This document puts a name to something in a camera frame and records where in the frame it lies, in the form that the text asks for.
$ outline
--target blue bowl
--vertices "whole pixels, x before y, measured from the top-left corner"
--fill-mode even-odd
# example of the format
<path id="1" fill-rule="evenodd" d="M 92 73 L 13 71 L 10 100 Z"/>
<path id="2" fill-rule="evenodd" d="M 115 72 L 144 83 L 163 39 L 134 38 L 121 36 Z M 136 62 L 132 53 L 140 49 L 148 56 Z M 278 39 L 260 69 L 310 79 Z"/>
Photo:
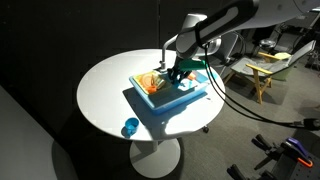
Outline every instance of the blue bowl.
<path id="1" fill-rule="evenodd" d="M 138 126 L 139 120 L 137 118 L 129 118 L 125 123 L 128 136 L 132 136 L 134 133 L 136 133 Z"/>

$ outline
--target table pedestal base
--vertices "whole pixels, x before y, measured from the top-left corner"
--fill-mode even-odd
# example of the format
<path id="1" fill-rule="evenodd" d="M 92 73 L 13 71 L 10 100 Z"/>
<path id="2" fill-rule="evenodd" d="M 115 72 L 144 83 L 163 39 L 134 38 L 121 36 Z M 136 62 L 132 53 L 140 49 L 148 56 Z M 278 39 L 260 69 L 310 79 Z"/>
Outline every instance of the table pedestal base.
<path id="1" fill-rule="evenodd" d="M 177 139 L 154 142 L 134 141 L 130 147 L 132 166 L 148 178 L 168 175 L 180 159 L 180 145 Z"/>

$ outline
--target white round table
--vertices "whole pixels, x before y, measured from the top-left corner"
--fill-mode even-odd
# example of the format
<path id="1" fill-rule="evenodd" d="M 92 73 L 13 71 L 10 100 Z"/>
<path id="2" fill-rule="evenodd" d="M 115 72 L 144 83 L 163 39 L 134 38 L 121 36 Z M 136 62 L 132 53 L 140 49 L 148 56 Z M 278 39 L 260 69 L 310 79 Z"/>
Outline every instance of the white round table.
<path id="1" fill-rule="evenodd" d="M 112 136 L 133 140 L 131 163 L 137 172 L 149 178 L 169 174 L 180 159 L 176 138 L 206 126 L 224 104 L 208 86 L 206 93 L 193 100 L 154 115 L 133 88 L 129 77 L 158 68 L 161 55 L 160 49 L 146 49 L 112 56 L 92 67 L 77 90 L 79 108 L 91 124 Z M 167 67 L 173 66 L 175 58 L 174 51 L 166 51 Z M 216 81 L 225 91 L 220 76 L 216 75 Z M 140 123 L 137 132 L 128 137 L 124 124 L 132 117 Z"/>

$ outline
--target dark floor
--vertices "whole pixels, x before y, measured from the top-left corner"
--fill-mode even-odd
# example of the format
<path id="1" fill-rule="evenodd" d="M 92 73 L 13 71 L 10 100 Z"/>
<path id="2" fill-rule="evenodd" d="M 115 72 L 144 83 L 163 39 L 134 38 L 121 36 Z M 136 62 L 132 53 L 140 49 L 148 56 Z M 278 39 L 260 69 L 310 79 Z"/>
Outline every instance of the dark floor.
<path id="1" fill-rule="evenodd" d="M 263 95 L 262 105 L 256 102 L 252 87 L 237 78 L 226 85 L 226 93 L 250 110 L 274 121 L 320 117 L 320 111 L 314 108 L 320 104 L 320 72 L 304 67 L 305 64 L 306 58 L 297 64 L 285 82 L 273 81 L 273 87 Z M 248 119 L 226 105 L 208 126 L 210 131 L 207 134 L 199 130 L 179 138 L 180 162 L 172 173 L 160 179 L 231 179 L 226 170 L 232 164 L 237 164 L 247 177 L 258 177 L 264 169 L 271 171 L 275 162 L 255 171 L 254 166 L 265 158 L 265 154 L 250 142 L 251 139 L 262 134 L 267 140 L 280 143 L 295 132 L 294 129 Z M 67 147 L 80 180 L 146 179 L 130 163 L 130 141 L 111 137 L 95 128 L 90 131 Z"/>

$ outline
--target chair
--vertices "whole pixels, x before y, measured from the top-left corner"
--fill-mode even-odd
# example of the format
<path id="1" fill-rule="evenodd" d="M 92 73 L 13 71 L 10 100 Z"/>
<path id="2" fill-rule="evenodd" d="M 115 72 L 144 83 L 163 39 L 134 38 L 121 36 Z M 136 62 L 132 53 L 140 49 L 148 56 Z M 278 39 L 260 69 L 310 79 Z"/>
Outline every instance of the chair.
<path id="1" fill-rule="evenodd" d="M 277 62 L 279 60 L 287 59 L 287 58 L 289 58 L 291 56 L 290 54 L 284 53 L 284 52 L 277 53 L 275 55 L 270 55 L 270 54 L 259 52 L 258 55 L 262 56 L 264 61 L 268 62 L 268 63 L 274 63 L 274 62 Z M 279 72 L 277 74 L 274 74 L 272 76 L 272 79 L 278 80 L 278 81 L 286 81 L 287 80 L 287 76 L 288 76 L 289 72 L 292 69 L 293 69 L 293 66 L 290 66 L 289 68 L 287 68 L 287 69 L 285 69 L 285 70 L 283 70 L 283 71 L 281 71 L 281 72 Z"/>
<path id="2" fill-rule="evenodd" d="M 256 52 L 259 51 L 259 49 L 263 47 L 263 45 L 261 44 L 261 41 L 270 38 L 272 32 L 274 31 L 274 28 L 275 28 L 275 26 L 256 28 L 256 30 L 252 36 L 253 48 L 250 53 L 251 57 L 255 56 Z"/>
<path id="3" fill-rule="evenodd" d="M 209 56 L 210 66 L 213 67 L 222 78 L 227 67 L 226 64 L 230 61 L 231 52 L 237 43 L 238 37 L 238 34 L 234 32 L 222 35 L 219 49 Z"/>
<path id="4" fill-rule="evenodd" d="M 315 44 L 316 41 L 313 40 L 288 59 L 278 60 L 275 63 L 258 62 L 244 57 L 231 67 L 232 71 L 225 79 L 224 84 L 234 75 L 239 75 L 247 80 L 249 80 L 248 77 L 253 77 L 254 81 L 250 82 L 254 84 L 258 102 L 262 104 L 262 94 L 268 86 L 271 87 L 271 77 L 293 66 L 301 57 L 311 52 Z"/>
<path id="5" fill-rule="evenodd" d="M 275 47 L 270 50 L 270 53 L 275 54 L 277 52 L 287 52 L 292 53 L 295 50 L 295 47 L 302 39 L 303 34 L 296 31 L 286 31 L 283 32 Z"/>

